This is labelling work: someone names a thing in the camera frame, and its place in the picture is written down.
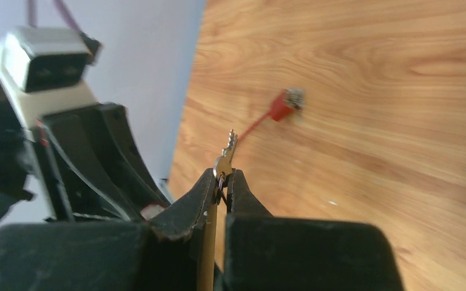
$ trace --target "white camera housing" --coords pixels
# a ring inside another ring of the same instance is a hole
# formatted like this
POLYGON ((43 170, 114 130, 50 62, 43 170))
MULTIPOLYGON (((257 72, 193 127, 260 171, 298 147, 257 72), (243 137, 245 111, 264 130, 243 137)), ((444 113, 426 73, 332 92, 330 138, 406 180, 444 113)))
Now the white camera housing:
POLYGON ((81 80, 87 57, 88 49, 77 32, 67 28, 18 27, 0 40, 0 82, 23 128, 35 127, 43 115, 97 103, 81 80), (75 69, 81 74, 42 79, 43 69, 56 70, 60 63, 66 65, 62 69, 78 65, 75 69))

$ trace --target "wire connector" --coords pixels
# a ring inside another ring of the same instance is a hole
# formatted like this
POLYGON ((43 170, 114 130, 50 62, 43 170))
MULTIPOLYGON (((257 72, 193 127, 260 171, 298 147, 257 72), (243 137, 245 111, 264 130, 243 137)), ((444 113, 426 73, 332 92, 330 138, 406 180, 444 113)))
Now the wire connector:
POLYGON ((280 121, 294 111, 302 114, 305 105, 304 89, 287 88, 272 102, 270 117, 275 121, 280 121))
POLYGON ((101 48, 103 46, 102 43, 100 43, 96 39, 87 36, 84 32, 80 32, 79 37, 81 37, 81 40, 85 43, 90 52, 89 58, 87 60, 87 65, 94 65, 95 61, 97 60, 97 55, 101 51, 101 48))

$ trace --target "red cable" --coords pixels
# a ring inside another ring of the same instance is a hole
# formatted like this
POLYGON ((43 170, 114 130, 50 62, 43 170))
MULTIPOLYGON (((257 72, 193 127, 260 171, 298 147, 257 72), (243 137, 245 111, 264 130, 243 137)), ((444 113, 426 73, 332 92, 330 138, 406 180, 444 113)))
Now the red cable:
POLYGON ((260 125, 260 123, 262 123, 262 121, 265 120, 265 118, 269 117, 270 115, 271 112, 267 111, 262 117, 256 120, 255 123, 253 123, 243 134, 238 137, 237 144, 241 143, 246 138, 246 136, 251 133, 251 131, 253 131, 258 125, 260 125))
POLYGON ((280 121, 281 119, 287 117, 290 113, 292 113, 295 108, 290 107, 289 104, 286 103, 285 98, 287 95, 287 90, 283 90, 278 96, 276 96, 275 100, 273 100, 271 104, 271 108, 267 111, 260 119, 256 120, 240 137, 238 138, 237 143, 243 141, 248 134, 250 134, 263 120, 267 117, 272 118, 275 121, 280 121))

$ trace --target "wood grain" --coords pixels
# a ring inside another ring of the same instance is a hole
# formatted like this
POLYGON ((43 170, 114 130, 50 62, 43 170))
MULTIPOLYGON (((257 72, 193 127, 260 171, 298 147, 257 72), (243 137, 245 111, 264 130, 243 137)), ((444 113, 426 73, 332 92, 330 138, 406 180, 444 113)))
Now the wood grain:
POLYGON ((466 1, 209 0, 176 196, 285 87, 306 89, 303 121, 266 120, 235 154, 257 198, 375 224, 408 290, 466 290, 466 1))

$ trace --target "red wire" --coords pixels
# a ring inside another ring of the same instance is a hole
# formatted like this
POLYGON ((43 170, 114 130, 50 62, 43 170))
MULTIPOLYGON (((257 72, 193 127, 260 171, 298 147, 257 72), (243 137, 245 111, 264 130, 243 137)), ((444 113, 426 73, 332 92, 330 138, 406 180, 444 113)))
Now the red wire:
POLYGON ((241 143, 246 138, 246 136, 251 133, 251 131, 253 131, 258 125, 260 125, 260 123, 262 123, 263 120, 265 120, 265 118, 269 117, 270 115, 271 112, 267 111, 267 113, 260 117, 260 119, 256 120, 255 123, 253 123, 244 133, 238 137, 237 144, 241 143))

